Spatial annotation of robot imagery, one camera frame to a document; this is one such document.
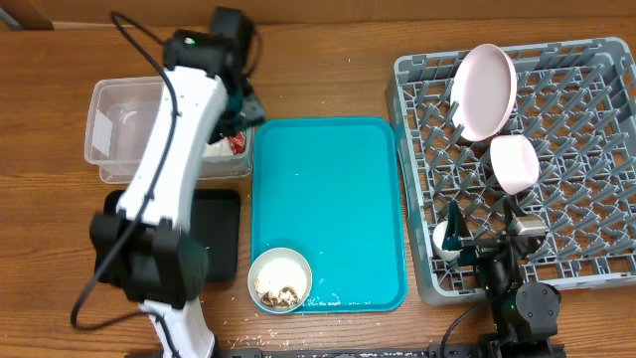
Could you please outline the pink white bowl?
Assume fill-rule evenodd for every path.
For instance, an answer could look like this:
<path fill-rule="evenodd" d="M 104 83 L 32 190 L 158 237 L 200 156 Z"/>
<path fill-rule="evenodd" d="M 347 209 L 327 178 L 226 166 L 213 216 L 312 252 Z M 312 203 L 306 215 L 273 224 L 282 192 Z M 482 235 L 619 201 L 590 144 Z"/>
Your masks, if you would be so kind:
<path fill-rule="evenodd" d="M 539 158 L 526 136 L 495 137 L 491 141 L 490 156 L 494 175 L 507 194 L 518 194 L 538 182 Z"/>

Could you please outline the white cup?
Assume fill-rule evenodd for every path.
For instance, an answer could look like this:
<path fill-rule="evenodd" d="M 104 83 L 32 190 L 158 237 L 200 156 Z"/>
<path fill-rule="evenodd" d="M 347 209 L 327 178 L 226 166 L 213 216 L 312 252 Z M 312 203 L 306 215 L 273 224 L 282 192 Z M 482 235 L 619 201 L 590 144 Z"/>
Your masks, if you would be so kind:
<path fill-rule="evenodd" d="M 459 258 L 460 256 L 460 252 L 459 251 L 448 251 L 445 250 L 442 247 L 444 238 L 445 238 L 445 233 L 446 233 L 446 229 L 447 229 L 447 225 L 448 222 L 447 221 L 443 221 L 441 223 L 439 223 L 435 229 L 433 230 L 432 233 L 432 244 L 433 244 L 433 248 L 435 253 L 444 261 L 446 262 L 452 262 L 453 260 L 456 260 Z"/>

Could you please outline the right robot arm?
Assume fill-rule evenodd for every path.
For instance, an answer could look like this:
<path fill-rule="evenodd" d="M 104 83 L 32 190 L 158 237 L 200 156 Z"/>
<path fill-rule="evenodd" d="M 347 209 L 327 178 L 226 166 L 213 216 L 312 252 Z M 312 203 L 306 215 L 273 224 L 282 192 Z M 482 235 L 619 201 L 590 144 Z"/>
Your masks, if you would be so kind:
<path fill-rule="evenodd" d="M 552 285 L 525 282 L 519 260 L 535 253 L 548 229 L 537 215 L 524 213 L 511 198 L 503 199 L 505 228 L 492 239 L 473 236 L 456 201 L 448 204 L 442 247 L 457 251 L 457 264 L 479 274 L 495 331 L 479 337 L 481 357 L 563 357 L 553 346 L 561 295 Z"/>

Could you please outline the grey bowl with rice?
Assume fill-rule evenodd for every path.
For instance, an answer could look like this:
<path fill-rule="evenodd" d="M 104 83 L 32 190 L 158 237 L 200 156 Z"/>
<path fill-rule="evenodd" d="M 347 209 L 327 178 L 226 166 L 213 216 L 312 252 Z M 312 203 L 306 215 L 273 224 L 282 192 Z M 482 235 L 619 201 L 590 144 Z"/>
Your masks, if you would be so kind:
<path fill-rule="evenodd" d="M 312 270 L 306 259 L 289 248 L 274 248 L 252 262 L 247 288 L 254 304 L 271 314 L 298 310 L 312 288 Z"/>

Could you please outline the red snack wrapper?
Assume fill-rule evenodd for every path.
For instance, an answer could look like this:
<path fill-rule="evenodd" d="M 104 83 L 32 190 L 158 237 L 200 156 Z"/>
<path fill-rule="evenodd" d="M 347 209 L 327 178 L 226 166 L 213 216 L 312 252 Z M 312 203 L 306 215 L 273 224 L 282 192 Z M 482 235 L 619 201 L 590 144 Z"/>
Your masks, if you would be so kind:
<path fill-rule="evenodd" d="M 243 154 L 246 150 L 247 140 L 243 132 L 239 132 L 235 136 L 230 136 L 228 143 L 233 155 Z"/>

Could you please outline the large white plate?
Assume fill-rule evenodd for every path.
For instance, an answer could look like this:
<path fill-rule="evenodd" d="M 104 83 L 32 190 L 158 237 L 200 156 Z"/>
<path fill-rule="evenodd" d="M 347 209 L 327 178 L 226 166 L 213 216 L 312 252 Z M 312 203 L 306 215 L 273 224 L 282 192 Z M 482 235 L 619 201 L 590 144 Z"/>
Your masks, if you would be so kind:
<path fill-rule="evenodd" d="M 516 70 L 510 57 L 492 44 L 472 49 L 460 63 L 453 79 L 450 102 L 461 136 L 472 142 L 496 134 L 506 123 L 517 93 Z"/>

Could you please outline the white tissue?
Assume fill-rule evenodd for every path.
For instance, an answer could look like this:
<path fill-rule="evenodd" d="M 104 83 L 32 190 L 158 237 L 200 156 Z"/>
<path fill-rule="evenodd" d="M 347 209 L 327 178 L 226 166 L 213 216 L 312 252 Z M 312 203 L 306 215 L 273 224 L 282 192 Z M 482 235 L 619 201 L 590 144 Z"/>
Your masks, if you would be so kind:
<path fill-rule="evenodd" d="M 235 154 L 227 138 L 222 138 L 213 144 L 206 144 L 203 152 L 204 158 L 234 155 Z"/>

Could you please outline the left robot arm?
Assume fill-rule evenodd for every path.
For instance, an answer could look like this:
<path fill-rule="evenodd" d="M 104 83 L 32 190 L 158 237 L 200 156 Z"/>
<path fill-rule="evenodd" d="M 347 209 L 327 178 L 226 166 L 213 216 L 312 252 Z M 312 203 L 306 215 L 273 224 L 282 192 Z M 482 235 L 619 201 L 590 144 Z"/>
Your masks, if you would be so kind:
<path fill-rule="evenodd" d="M 149 61 L 164 83 L 161 104 L 115 212 L 91 220 L 96 267 L 73 306 L 74 329 L 82 328 L 79 313 L 90 293 L 105 282 L 139 308 L 89 330 L 146 315 L 164 356 L 216 355 L 199 299 L 209 255 L 190 235 L 191 208 L 206 145 L 264 122 L 249 82 L 259 59 L 249 49 L 260 39 L 243 11 L 219 7 L 209 32 L 180 29 L 163 42 L 163 60 Z"/>

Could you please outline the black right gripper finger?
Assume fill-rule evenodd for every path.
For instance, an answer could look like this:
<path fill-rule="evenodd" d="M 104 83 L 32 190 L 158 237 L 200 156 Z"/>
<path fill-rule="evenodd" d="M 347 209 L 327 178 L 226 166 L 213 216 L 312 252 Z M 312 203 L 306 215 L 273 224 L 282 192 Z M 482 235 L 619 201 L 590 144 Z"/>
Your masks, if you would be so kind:
<path fill-rule="evenodd" d="M 506 232 L 509 234 L 520 234 L 523 229 L 522 218 L 525 217 L 526 214 L 510 196 L 504 197 L 503 209 Z"/>
<path fill-rule="evenodd" d="M 442 248 L 446 251 L 460 251 L 463 248 L 462 242 L 471 240 L 472 234 L 468 229 L 458 203 L 454 200 L 450 201 Z"/>

